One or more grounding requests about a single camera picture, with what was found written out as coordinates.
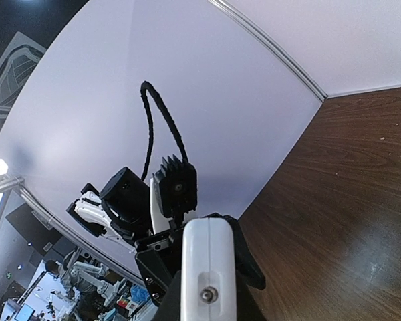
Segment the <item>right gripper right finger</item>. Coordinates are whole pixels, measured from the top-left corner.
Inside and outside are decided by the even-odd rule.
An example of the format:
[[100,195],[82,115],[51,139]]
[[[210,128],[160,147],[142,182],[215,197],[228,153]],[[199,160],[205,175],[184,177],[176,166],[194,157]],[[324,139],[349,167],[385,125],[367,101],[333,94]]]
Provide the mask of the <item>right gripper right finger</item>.
[[266,320],[249,290],[249,287],[264,290],[266,288],[265,275],[249,250],[239,222],[230,215],[224,215],[223,219],[231,226],[233,232],[237,287],[237,320]]

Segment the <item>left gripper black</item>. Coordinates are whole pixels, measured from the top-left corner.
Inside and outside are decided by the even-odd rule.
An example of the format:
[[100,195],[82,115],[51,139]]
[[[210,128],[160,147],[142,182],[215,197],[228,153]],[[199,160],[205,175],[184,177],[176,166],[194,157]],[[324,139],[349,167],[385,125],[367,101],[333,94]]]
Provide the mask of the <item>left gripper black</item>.
[[183,229],[169,229],[135,242],[135,260],[155,306],[159,306],[182,265]]

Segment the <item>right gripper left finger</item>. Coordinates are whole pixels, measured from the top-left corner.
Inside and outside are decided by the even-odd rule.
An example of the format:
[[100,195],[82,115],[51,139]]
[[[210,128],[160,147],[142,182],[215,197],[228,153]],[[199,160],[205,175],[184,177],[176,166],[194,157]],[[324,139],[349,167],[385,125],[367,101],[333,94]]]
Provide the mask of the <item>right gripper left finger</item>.
[[177,271],[162,303],[155,313],[155,321],[179,321],[181,305],[181,271]]

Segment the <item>white remote control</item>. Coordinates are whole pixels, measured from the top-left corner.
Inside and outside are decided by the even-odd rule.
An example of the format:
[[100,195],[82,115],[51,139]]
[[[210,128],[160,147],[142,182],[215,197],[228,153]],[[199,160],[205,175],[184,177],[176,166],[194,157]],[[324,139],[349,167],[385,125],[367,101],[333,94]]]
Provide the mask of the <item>white remote control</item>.
[[231,226],[222,218],[189,221],[182,241],[181,320],[236,320]]

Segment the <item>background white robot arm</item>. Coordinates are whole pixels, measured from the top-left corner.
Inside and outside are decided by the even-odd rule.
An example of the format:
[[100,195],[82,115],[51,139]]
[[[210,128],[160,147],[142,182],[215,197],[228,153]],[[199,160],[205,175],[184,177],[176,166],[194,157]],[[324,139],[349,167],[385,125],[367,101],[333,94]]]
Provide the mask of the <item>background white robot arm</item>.
[[126,287],[124,278],[110,283],[105,278],[108,269],[104,265],[96,267],[77,261],[65,267],[59,263],[58,271],[59,280],[68,296],[77,290],[80,295],[96,293],[105,299],[112,299]]

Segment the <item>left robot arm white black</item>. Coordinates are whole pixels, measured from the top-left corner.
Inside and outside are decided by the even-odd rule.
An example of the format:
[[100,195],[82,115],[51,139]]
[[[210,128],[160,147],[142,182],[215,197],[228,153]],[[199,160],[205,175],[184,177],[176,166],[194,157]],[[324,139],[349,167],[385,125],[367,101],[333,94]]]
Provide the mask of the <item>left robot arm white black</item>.
[[134,256],[153,304],[159,306],[181,269],[183,225],[162,215],[154,183],[129,168],[98,191],[86,184],[67,212],[91,235],[121,245]]

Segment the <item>left aluminium frame post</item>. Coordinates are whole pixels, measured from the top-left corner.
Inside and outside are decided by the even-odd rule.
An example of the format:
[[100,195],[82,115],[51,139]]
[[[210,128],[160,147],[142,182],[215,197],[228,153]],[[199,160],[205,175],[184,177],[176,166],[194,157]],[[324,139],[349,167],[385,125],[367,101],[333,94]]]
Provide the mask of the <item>left aluminium frame post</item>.
[[307,73],[307,71],[287,53],[266,31],[249,19],[228,1],[209,1],[218,10],[232,19],[251,37],[272,53],[293,75],[320,101],[324,102],[328,95],[325,90]]

